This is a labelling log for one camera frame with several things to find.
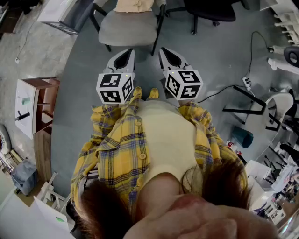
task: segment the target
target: yellow shoe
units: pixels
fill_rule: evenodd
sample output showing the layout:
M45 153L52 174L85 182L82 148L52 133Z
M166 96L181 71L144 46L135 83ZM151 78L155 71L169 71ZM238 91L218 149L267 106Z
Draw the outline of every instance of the yellow shoe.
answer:
M150 94L149 94L149 98L152 98L152 99L159 98L159 91L158 91L157 88L151 89Z
M141 87L136 87L134 92L133 92L133 96L135 97L136 95L140 95L140 97L142 96L142 89Z

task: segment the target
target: gray chair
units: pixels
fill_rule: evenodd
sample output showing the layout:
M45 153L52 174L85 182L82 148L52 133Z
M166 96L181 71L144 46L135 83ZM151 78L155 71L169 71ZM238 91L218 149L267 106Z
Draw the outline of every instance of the gray chair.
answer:
M95 0L89 15L99 33L99 42L105 44L109 52L111 51L110 46L154 44L151 52L153 56L164 19L166 0L155 0L160 8L158 16L153 12L122 13L111 11L106 13L101 8L105 2L106 0ZM105 16L100 26L93 15L94 11Z

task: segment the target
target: yellow plaid shirt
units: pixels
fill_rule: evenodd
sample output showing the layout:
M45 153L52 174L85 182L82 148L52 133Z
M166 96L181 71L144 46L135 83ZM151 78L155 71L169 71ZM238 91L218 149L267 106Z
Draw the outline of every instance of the yellow plaid shirt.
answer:
M82 148L71 180L71 200L77 211L80 211L81 180L99 163L99 180L117 191L134 217L143 174L150 165L142 120L136 115L139 101L135 97L119 107L103 105L93 109L93 134ZM239 159L216 133L208 111L193 101L180 107L179 111L197 128L195 159L203 174L213 170L213 167L221 163L221 159ZM245 174L241 178L241 184L243 187L247 185Z

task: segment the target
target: wall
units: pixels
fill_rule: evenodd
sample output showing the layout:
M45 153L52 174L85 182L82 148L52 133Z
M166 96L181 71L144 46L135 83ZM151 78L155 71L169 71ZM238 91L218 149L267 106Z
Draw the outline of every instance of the wall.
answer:
M2 239L74 239L68 232L49 224L41 215L33 213L15 194L0 211Z
M0 205L12 189L14 189L13 182L0 170Z

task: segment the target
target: beige cushion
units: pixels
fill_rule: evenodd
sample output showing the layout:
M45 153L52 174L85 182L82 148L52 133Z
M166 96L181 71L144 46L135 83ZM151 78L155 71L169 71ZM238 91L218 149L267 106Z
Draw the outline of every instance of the beige cushion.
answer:
M118 0L116 12L141 13L151 11L154 0Z

